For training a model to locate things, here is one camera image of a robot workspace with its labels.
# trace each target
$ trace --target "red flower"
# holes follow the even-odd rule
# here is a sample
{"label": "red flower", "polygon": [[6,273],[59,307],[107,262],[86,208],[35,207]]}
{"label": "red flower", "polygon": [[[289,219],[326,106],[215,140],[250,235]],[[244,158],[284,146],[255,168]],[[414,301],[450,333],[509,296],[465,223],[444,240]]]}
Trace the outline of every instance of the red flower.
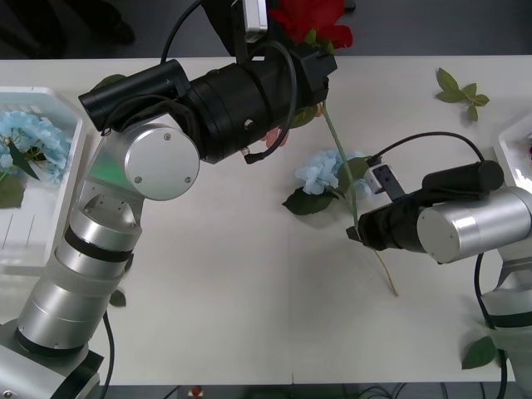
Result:
{"label": "red flower", "polygon": [[351,29],[336,26],[344,7],[345,0],[280,0],[279,10],[270,10],[269,16],[297,44],[316,29],[319,42],[331,41],[334,48],[342,48],[352,46]]}

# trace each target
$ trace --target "white tray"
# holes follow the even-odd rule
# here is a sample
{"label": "white tray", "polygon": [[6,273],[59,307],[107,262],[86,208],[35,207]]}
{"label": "white tray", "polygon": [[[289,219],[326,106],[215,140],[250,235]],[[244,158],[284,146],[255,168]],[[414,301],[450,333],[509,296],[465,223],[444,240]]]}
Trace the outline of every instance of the white tray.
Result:
{"label": "white tray", "polygon": [[5,111],[32,113],[71,138],[61,184],[28,179],[21,209],[0,209],[0,273],[34,274],[46,264],[64,231],[87,121],[80,109],[44,87],[0,86],[0,114]]}

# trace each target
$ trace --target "floor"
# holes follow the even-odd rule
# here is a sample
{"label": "floor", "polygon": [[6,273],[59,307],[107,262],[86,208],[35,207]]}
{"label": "floor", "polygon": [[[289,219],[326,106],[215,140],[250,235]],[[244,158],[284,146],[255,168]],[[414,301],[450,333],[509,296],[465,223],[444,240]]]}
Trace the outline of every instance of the floor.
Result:
{"label": "floor", "polygon": [[[355,399],[357,392],[362,392],[368,385],[330,386],[294,386],[294,387],[204,387],[204,399]],[[389,392],[397,388],[396,384],[383,384]],[[173,387],[113,387],[107,399],[163,399]],[[181,387],[171,399],[186,398],[191,387]],[[481,399],[482,392],[478,382],[446,384],[449,399]],[[486,383],[485,394],[496,398],[498,383]],[[369,399],[372,394],[365,394],[362,399]],[[505,399],[520,399],[522,396],[515,384],[508,386]],[[398,399],[445,399],[441,385],[438,383],[408,384]]]}
{"label": "floor", "polygon": [[[191,0],[108,0],[121,11],[135,31],[130,46],[95,39],[62,0],[49,0],[57,10],[69,38],[64,58],[159,57],[168,32]],[[532,54],[532,2],[530,0],[357,0],[357,10],[342,24],[352,28],[356,44],[340,55],[350,56],[460,56]],[[35,44],[24,27],[0,0],[0,27]],[[183,26],[171,48],[172,57],[226,56],[221,41],[199,10]],[[0,59],[25,58],[0,42]],[[367,386],[347,386],[353,394]],[[385,386],[390,391],[394,386]],[[187,397],[187,389],[179,397]],[[482,398],[478,383],[447,384],[450,399]],[[171,387],[112,387],[108,399],[163,398]],[[497,383],[486,384],[487,397],[496,397]],[[284,394],[251,387],[206,387],[208,399],[283,399]],[[314,399],[345,397],[342,386],[295,387],[293,397]],[[410,384],[401,399],[439,399],[440,384]],[[520,394],[510,384],[508,399]]]}

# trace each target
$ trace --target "black cable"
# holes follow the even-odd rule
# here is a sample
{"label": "black cable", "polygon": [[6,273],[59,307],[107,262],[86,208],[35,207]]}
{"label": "black cable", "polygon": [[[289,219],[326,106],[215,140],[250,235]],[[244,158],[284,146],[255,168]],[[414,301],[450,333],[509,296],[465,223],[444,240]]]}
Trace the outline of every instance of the black cable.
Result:
{"label": "black cable", "polygon": [[484,389],[484,383],[479,382],[480,384],[480,392],[482,392],[482,399],[485,399],[485,389]]}
{"label": "black cable", "polygon": [[411,136],[407,137],[406,139],[399,140],[397,143],[390,145],[389,147],[387,147],[384,150],[380,151],[376,155],[372,156],[372,158],[367,163],[371,164],[372,162],[374,162],[375,160],[377,160],[378,158],[380,158],[381,156],[386,154],[389,150],[393,150],[394,148],[398,147],[399,145],[405,144],[408,141],[412,141],[412,140],[419,139],[419,138],[422,138],[422,137],[432,137],[432,136],[435,136],[435,135],[446,136],[446,137],[454,137],[454,138],[456,138],[458,140],[464,141],[469,147],[471,147],[471,149],[475,152],[475,154],[479,157],[479,159],[481,161],[484,160],[484,156],[482,155],[482,153],[480,153],[480,151],[476,147],[476,145],[473,144],[473,141],[469,140],[468,138],[464,137],[463,135],[458,135],[456,133],[449,133],[447,131],[431,131],[431,132],[428,132],[428,133],[420,133],[419,135],[411,135]]}
{"label": "black cable", "polygon": [[399,395],[401,395],[402,390],[405,389],[405,387],[406,387],[407,385],[408,385],[408,384],[405,382],[404,384],[402,384],[402,385],[399,387],[399,389],[397,390],[397,393],[396,393],[394,399],[397,399],[397,398],[399,397]]}
{"label": "black cable", "polygon": [[168,52],[170,51],[170,47],[172,45],[172,42],[174,41],[174,37],[177,34],[177,31],[180,30],[181,25],[183,25],[183,22],[186,21],[186,18],[190,16],[194,10],[201,5],[203,0],[196,0],[192,4],[190,4],[190,7],[188,7],[185,12],[181,15],[180,19],[177,20],[174,27],[172,28],[172,32],[170,32],[170,35],[166,39],[165,43],[165,49],[163,50],[162,56],[160,56],[160,63],[164,64],[166,62],[166,58],[168,58]]}
{"label": "black cable", "polygon": [[169,397],[172,396],[172,394],[173,394],[174,392],[178,391],[180,388],[181,388],[181,385],[178,385],[177,387],[175,387],[174,389],[172,389],[170,392],[168,392],[168,394],[167,394],[165,397],[163,397],[163,399],[168,399]]}
{"label": "black cable", "polygon": [[372,390],[376,390],[376,389],[382,392],[382,394],[377,394],[377,395],[380,395],[381,397],[385,397],[386,399],[393,399],[393,396],[390,394],[390,392],[388,392],[383,387],[379,387],[378,385],[375,385],[373,387],[369,387],[369,388],[364,389],[362,392],[360,392],[358,394],[358,396],[361,397],[365,393],[369,393],[369,392],[370,393],[375,393],[375,392],[372,392]]}
{"label": "black cable", "polygon": [[253,59],[254,55],[257,54],[257,52],[263,50],[265,47],[272,47],[279,50],[279,52],[283,55],[284,60],[287,63],[288,72],[290,73],[290,107],[288,108],[287,120],[284,124],[283,129],[281,130],[281,133],[277,137],[277,140],[273,143],[271,147],[269,147],[264,152],[260,152],[258,154],[247,154],[244,158],[248,165],[263,160],[267,156],[272,155],[275,150],[279,148],[281,143],[283,143],[283,140],[286,138],[288,131],[290,131],[290,126],[292,126],[293,124],[293,118],[296,115],[296,108],[298,107],[298,77],[296,75],[296,68],[293,64],[292,56],[290,56],[290,53],[283,44],[276,41],[264,42],[256,46],[256,48],[251,51],[251,53],[249,54],[249,60]]}
{"label": "black cable", "polygon": [[[492,330],[495,330],[495,325],[491,320],[491,316],[488,313],[488,310],[485,308],[484,301],[482,300],[482,292],[480,291],[480,266],[482,265],[482,259],[484,254],[479,254],[476,257],[475,263],[475,296],[476,300],[479,303],[480,310],[484,316],[485,323]],[[497,394],[497,399],[503,399],[506,395],[506,388],[508,386],[508,366],[506,365],[506,355],[505,351],[497,351],[500,359],[500,387],[499,393]]]}
{"label": "black cable", "polygon": [[113,331],[109,323],[109,315],[107,312],[103,315],[103,323],[106,326],[107,338],[109,339],[109,370],[107,371],[106,383],[101,390],[100,399],[104,399],[113,377],[113,369],[115,368],[115,339],[113,338]]}
{"label": "black cable", "polygon": [[138,100],[145,100],[148,98],[158,99],[161,101],[169,101],[170,98],[164,97],[164,96],[157,96],[156,94],[140,94],[138,96],[133,96],[126,98],[124,101],[119,102],[115,108],[109,113],[106,120],[103,123],[103,127],[101,129],[101,135],[102,136],[108,136],[111,133],[111,124],[113,123],[113,116],[116,115],[118,111],[120,111],[124,106],[129,105],[130,103],[134,103]]}
{"label": "black cable", "polygon": [[443,399],[449,399],[449,392],[447,391],[447,386],[444,382],[440,382],[441,393],[443,394]]}

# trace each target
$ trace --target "green leaf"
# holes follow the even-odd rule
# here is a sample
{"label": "green leaf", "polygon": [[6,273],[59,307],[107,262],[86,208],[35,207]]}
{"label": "green leaf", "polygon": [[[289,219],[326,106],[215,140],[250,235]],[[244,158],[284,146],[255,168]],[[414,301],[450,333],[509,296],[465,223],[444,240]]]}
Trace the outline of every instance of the green leaf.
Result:
{"label": "green leaf", "polygon": [[316,214],[326,209],[333,200],[337,200],[337,196],[330,192],[325,191],[320,195],[310,195],[303,191],[303,187],[297,189],[292,195],[288,197],[283,204],[290,212],[298,216],[304,216],[306,214]]}
{"label": "green leaf", "polygon": [[476,106],[485,106],[488,102],[490,102],[490,99],[484,94],[479,94],[475,98],[472,98],[471,101],[473,101],[473,104]]}
{"label": "green leaf", "polygon": [[465,100],[466,96],[461,91],[441,91],[436,94],[436,98],[440,101],[453,104]]}
{"label": "green leaf", "polygon": [[0,181],[0,209],[20,208],[24,186],[15,176],[5,175]]}
{"label": "green leaf", "polygon": [[26,158],[24,158],[24,154],[18,150],[17,146],[12,141],[9,141],[7,147],[9,148],[9,155],[13,159],[13,164],[15,166],[18,166],[20,169],[30,175],[33,179],[39,180],[30,164],[27,163]]}
{"label": "green leaf", "polygon": [[455,78],[451,76],[445,69],[440,68],[438,70],[438,84],[443,91],[460,91],[458,83]]}
{"label": "green leaf", "polygon": [[484,337],[471,345],[462,361],[462,370],[471,370],[490,364],[496,355],[497,348],[493,340],[491,337]]}
{"label": "green leaf", "polygon": [[467,98],[473,101],[473,98],[476,96],[476,83],[471,83],[462,89],[462,93],[465,94]]}
{"label": "green leaf", "polygon": [[124,267],[124,274],[128,274],[129,271],[131,270],[131,266],[133,266],[133,258],[135,257],[134,254],[131,254],[130,258],[127,259],[127,264],[126,266]]}
{"label": "green leaf", "polygon": [[470,121],[477,122],[479,120],[479,112],[476,110],[476,106],[469,106],[467,108],[467,117]]}
{"label": "green leaf", "polygon": [[308,106],[306,108],[303,108],[293,118],[293,123],[290,129],[298,129],[299,127],[308,125],[310,122],[314,120],[317,114],[318,114],[318,106]]}
{"label": "green leaf", "polygon": [[125,308],[127,305],[126,296],[124,293],[117,289],[112,295],[111,299],[109,300],[109,304],[111,306],[114,306],[115,308]]}
{"label": "green leaf", "polygon": [[92,89],[91,91],[101,89],[102,87],[105,87],[105,86],[109,86],[110,84],[116,83],[118,81],[121,81],[124,78],[126,78],[124,75],[111,75],[111,76],[108,76],[103,81],[101,81],[96,86],[94,86],[94,89]]}
{"label": "green leaf", "polygon": [[[353,158],[352,160],[347,161],[353,180],[356,181],[364,177],[369,169],[366,162],[369,158],[370,157],[367,156],[365,158]],[[344,194],[347,194],[349,191],[349,178],[347,176],[345,164],[342,164],[338,170],[338,186]]]}
{"label": "green leaf", "polygon": [[333,42],[331,41],[327,43],[327,52],[329,54],[334,54],[334,45],[333,45]]}
{"label": "green leaf", "polygon": [[43,162],[47,160],[47,158],[43,153],[39,154],[40,150],[41,149],[38,147],[30,147],[30,149],[26,151],[26,155],[29,156],[33,161]]}
{"label": "green leaf", "polygon": [[308,44],[316,44],[316,39],[318,37],[318,33],[316,32],[316,29],[311,29],[310,32],[305,37],[305,42]]}

